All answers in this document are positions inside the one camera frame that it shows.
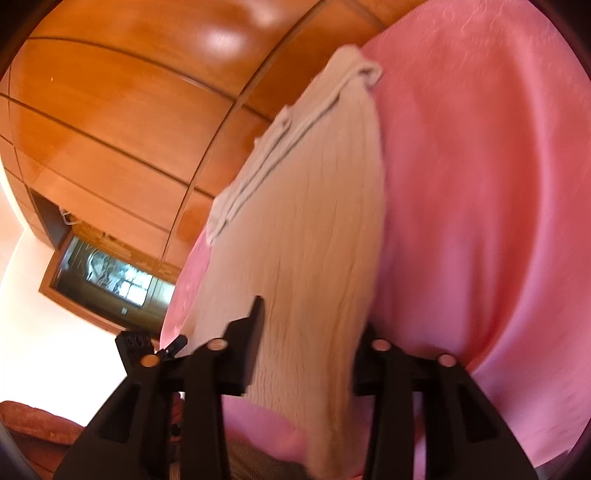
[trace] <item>white wall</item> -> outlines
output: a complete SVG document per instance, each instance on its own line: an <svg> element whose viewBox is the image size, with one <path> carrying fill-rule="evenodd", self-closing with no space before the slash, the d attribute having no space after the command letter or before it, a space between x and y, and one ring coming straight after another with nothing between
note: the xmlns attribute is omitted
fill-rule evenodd
<svg viewBox="0 0 591 480"><path fill-rule="evenodd" d="M115 337L38 292L53 252L1 205L3 176L1 171L0 232L16 222L22 235L17 241L0 235L2 244L14 244L0 275L0 401L42 408L85 426L125 376Z"/></svg>
<svg viewBox="0 0 591 480"><path fill-rule="evenodd" d="M4 271L22 231L21 222L14 214L0 182L0 281L2 281Z"/></svg>

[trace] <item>black plastic bracket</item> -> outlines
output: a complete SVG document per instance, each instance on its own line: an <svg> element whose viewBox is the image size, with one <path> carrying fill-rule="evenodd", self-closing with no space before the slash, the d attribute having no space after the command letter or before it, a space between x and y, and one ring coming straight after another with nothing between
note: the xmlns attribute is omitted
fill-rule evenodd
<svg viewBox="0 0 591 480"><path fill-rule="evenodd" d="M257 297L248 317L192 355L146 353L70 448L54 479L167 480L172 395L184 391L182 478L229 480L221 395L246 391L263 323L264 303Z"/></svg>
<svg viewBox="0 0 591 480"><path fill-rule="evenodd" d="M363 480L412 480L413 392L423 394L427 480L537 480L504 422L457 359L407 355L369 327L355 362L355 393L375 395Z"/></svg>

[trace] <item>dark fabric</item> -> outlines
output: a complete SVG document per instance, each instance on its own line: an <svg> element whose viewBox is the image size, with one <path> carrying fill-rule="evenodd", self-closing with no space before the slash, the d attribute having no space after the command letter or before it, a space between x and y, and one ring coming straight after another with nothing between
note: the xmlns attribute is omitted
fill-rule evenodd
<svg viewBox="0 0 591 480"><path fill-rule="evenodd" d="M228 443L232 480L311 480L303 465L280 462L240 442Z"/></svg>

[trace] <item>screw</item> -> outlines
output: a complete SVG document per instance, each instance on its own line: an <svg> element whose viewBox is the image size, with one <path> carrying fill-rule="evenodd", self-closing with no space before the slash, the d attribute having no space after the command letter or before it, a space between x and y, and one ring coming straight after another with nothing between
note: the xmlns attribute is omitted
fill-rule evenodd
<svg viewBox="0 0 591 480"><path fill-rule="evenodd" d="M392 344L383 338L376 338L373 342L371 342L371 348L377 352L387 352L392 348Z"/></svg>
<svg viewBox="0 0 591 480"><path fill-rule="evenodd" d="M228 342L223 338L214 338L213 340L208 341L207 348L213 350L214 352L225 350L228 348Z"/></svg>
<svg viewBox="0 0 591 480"><path fill-rule="evenodd" d="M443 367L455 367L457 364L457 358L449 353L444 353L437 357L439 365Z"/></svg>
<svg viewBox="0 0 591 480"><path fill-rule="evenodd" d="M155 367L160 363L160 357L151 353L149 355L144 355L139 363L141 363L143 367Z"/></svg>

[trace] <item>window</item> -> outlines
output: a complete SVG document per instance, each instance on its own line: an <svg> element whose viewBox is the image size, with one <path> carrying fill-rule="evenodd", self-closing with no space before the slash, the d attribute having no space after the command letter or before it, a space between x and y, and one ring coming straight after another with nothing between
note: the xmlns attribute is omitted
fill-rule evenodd
<svg viewBox="0 0 591 480"><path fill-rule="evenodd" d="M87 280L141 307L152 275L96 250L88 259Z"/></svg>

